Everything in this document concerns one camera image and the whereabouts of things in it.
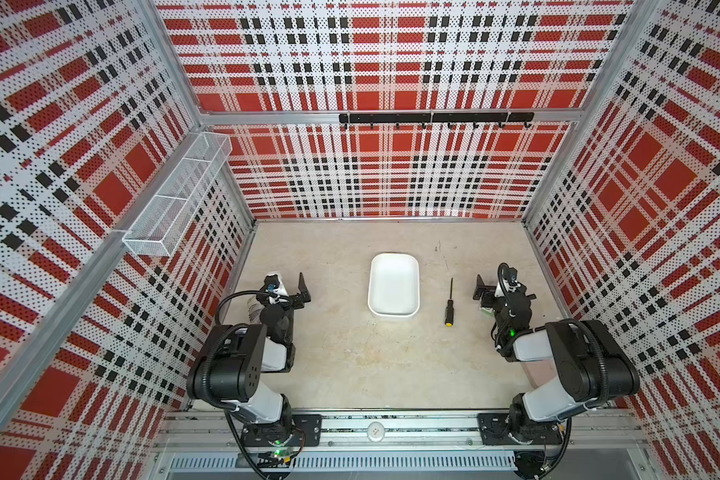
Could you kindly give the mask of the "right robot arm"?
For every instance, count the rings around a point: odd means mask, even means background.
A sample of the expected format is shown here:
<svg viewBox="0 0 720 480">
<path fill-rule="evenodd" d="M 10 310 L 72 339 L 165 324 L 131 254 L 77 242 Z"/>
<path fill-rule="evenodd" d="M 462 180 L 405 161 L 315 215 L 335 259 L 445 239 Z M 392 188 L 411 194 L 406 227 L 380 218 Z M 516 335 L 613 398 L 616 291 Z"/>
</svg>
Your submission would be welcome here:
<svg viewBox="0 0 720 480">
<path fill-rule="evenodd" d="M 494 285 L 477 276 L 473 299 L 492 316 L 490 336 L 504 360 L 550 360 L 555 368 L 552 379 L 516 395 L 503 416 L 489 420 L 489 435 L 528 444 L 562 421 L 639 391 L 636 367 L 602 322 L 563 319 L 533 328 L 535 296 L 509 265 L 499 265 Z"/>
</svg>

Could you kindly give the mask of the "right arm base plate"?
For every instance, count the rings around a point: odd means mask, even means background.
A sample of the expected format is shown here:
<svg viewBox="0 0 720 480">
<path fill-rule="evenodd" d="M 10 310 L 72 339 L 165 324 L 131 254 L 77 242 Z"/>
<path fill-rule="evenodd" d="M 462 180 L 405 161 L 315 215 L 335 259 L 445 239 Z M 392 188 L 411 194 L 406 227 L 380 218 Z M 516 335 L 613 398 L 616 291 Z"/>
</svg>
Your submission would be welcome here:
<svg viewBox="0 0 720 480">
<path fill-rule="evenodd" d="M 488 412 L 477 415 L 482 443 L 489 445 L 559 446 L 563 434 L 554 422 L 510 420 L 508 412 Z"/>
</svg>

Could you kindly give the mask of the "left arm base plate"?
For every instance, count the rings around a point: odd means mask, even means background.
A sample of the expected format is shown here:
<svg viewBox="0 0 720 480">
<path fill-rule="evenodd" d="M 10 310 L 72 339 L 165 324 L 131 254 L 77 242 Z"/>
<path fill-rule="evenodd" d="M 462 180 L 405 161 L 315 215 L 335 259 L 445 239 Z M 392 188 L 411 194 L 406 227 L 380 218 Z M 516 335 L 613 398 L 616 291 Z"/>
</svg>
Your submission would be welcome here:
<svg viewBox="0 0 720 480">
<path fill-rule="evenodd" d="M 248 424 L 241 440 L 246 447 L 315 447 L 320 443 L 322 416 L 296 414 L 271 424 Z"/>
</svg>

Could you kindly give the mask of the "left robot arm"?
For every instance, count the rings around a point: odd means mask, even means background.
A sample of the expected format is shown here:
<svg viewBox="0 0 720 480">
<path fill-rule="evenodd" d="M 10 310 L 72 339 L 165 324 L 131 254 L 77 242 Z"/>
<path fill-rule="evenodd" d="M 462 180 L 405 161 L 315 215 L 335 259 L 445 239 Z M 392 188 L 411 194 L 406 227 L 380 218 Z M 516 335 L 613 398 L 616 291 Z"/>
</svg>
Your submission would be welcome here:
<svg viewBox="0 0 720 480">
<path fill-rule="evenodd" d="M 238 420 L 252 434 L 274 445 L 285 444 L 295 431 L 287 397 L 266 386 L 266 373 L 288 373 L 295 362 L 295 311 L 311 302 L 303 275 L 298 291 L 289 294 L 281 276 L 267 275 L 256 290 L 224 297 L 219 306 L 252 298 L 246 322 L 227 325 L 214 314 L 216 324 L 201 347 L 187 376 L 187 393 Z"/>
</svg>

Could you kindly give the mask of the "black screwdriver yellow tip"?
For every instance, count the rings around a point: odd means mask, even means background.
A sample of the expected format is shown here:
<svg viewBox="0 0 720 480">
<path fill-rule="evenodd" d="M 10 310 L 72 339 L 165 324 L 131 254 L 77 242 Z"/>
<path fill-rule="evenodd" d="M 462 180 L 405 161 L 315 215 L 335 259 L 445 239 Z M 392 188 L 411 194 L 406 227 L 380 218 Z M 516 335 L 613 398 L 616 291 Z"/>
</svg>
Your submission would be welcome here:
<svg viewBox="0 0 720 480">
<path fill-rule="evenodd" d="M 455 314 L 455 308 L 454 308 L 454 302 L 453 302 L 453 279 L 450 279 L 449 298 L 448 298 L 447 304 L 446 304 L 445 319 L 444 319 L 444 324 L 447 327 L 452 327 L 454 325 L 454 314 Z"/>
</svg>

